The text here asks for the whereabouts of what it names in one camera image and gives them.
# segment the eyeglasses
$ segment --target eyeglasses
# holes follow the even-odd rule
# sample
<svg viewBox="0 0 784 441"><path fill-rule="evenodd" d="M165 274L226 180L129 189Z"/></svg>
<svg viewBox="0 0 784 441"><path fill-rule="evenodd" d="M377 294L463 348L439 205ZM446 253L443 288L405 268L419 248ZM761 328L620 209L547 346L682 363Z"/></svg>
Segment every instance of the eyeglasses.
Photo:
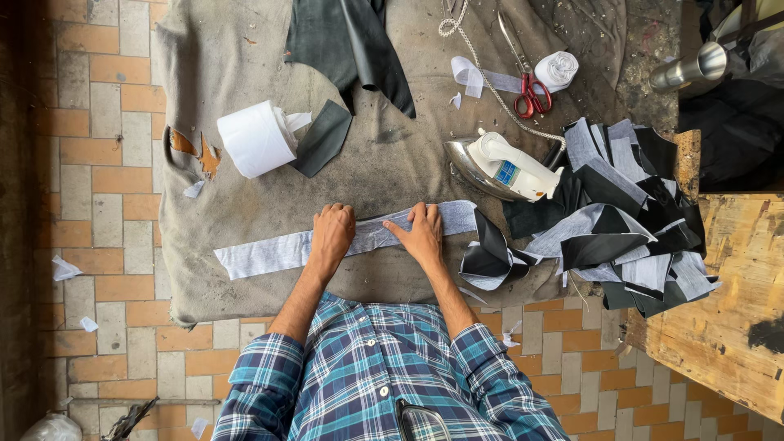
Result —
<svg viewBox="0 0 784 441"><path fill-rule="evenodd" d="M409 404L400 398L395 402L395 419L402 441L451 441L444 419L437 412Z"/></svg>

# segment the plaid shirt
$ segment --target plaid shirt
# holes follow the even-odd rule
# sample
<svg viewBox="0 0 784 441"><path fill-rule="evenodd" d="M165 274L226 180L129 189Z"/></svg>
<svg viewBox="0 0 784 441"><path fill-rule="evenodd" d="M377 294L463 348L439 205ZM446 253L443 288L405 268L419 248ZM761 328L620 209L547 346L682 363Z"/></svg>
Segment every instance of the plaid shirt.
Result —
<svg viewBox="0 0 784 441"><path fill-rule="evenodd" d="M213 440L399 440L395 401L438 412L452 439L567 440L555 414L475 324L450 343L430 304L325 293L307 346L266 334L242 350Z"/></svg>

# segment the brick pattern floor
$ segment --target brick pattern floor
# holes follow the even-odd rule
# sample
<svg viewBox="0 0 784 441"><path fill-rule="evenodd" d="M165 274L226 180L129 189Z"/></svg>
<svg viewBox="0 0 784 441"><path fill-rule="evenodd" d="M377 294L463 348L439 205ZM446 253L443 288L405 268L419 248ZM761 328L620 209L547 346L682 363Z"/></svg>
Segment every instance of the brick pattern floor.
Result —
<svg viewBox="0 0 784 441"><path fill-rule="evenodd" d="M158 205L165 95L157 75L156 21L165 0L48 0L39 33L35 157L42 233L35 251L40 369L50 409L67 411L97 441L124 407L75 398L222 399L239 350L273 319L169 321ZM54 254L84 274L52 283ZM480 308L500 337L520 319L509 354L545 395L572 439L659 441L784 439L745 407L689 382L644 353L618 359L619 312L580 298ZM83 317L99 329L85 332ZM193 439L197 417L220 406L158 406L131 440Z"/></svg>

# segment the label on iron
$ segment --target label on iron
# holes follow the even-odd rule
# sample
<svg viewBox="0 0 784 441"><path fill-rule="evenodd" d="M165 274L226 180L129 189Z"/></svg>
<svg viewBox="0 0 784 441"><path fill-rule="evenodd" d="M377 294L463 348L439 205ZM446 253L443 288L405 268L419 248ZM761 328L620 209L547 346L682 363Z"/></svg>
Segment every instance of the label on iron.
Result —
<svg viewBox="0 0 784 441"><path fill-rule="evenodd" d="M494 178L501 184L511 187L518 174L520 174L520 169L517 166L509 161L504 161L498 168L498 171L495 172Z"/></svg>

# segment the scissors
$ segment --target scissors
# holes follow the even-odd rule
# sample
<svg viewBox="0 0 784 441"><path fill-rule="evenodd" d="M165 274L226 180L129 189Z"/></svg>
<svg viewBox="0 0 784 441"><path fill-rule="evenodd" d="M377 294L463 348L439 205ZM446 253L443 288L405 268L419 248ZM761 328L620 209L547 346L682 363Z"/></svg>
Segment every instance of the scissors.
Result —
<svg viewBox="0 0 784 441"><path fill-rule="evenodd" d="M514 100L514 111L517 112L517 116L524 119L531 118L534 115L534 110L540 114L547 113L553 107L553 101L550 99L550 91L534 76L534 70L531 69L531 64L529 64L528 60L525 58L522 44L520 43L520 39L517 38L517 31L514 30L514 26L512 26L512 22L509 21L509 17L507 17L500 8L498 9L498 21L501 24L501 32L503 33L504 38L506 38L506 42L509 43L509 48L512 50L515 58L517 58L515 64L517 65L517 68L520 69L522 92L520 96ZM544 91L544 96L547 98L546 108L542 106L542 101L539 100L539 97L534 92L534 85L541 87ZM525 113L520 113L520 110L517 108L520 100L523 100L525 103Z"/></svg>

